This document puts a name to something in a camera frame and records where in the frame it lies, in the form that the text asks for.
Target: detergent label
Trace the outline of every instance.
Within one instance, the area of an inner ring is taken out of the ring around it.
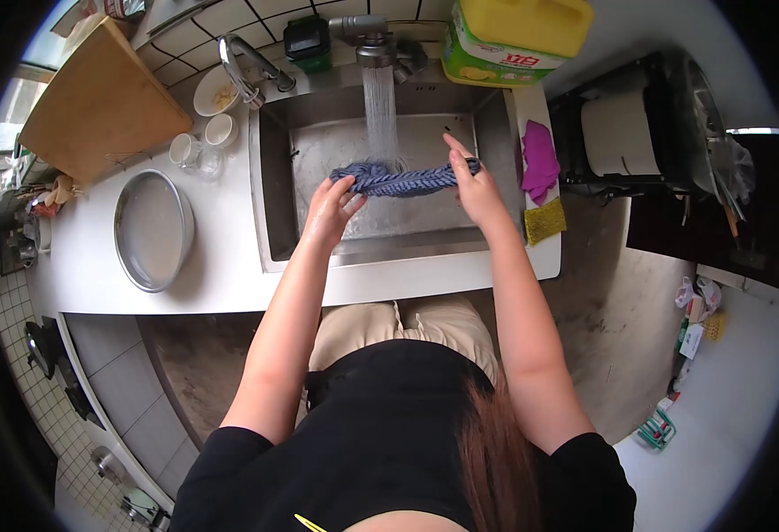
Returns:
[[[457,3],[446,27],[443,68],[455,81],[506,86],[531,85],[567,60],[526,48],[480,41],[469,31]]]

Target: glass cup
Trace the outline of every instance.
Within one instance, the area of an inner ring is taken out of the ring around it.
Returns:
[[[177,166],[189,176],[214,183],[221,177],[223,162],[224,154],[221,148],[192,141],[183,154],[182,162]]]

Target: yellow hair clip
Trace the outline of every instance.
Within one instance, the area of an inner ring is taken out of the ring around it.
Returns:
[[[309,528],[310,532],[327,532],[327,530],[321,528],[319,525],[310,521],[307,517],[295,514],[295,518],[301,522],[301,524]]]

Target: detergent bottle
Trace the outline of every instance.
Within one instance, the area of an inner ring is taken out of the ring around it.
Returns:
[[[443,70],[468,85],[532,85],[578,54],[593,19],[584,0],[457,0]]]

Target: wooden cutting board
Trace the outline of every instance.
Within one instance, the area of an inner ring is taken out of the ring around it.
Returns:
[[[191,117],[104,19],[43,91],[20,143],[83,184],[192,128]]]

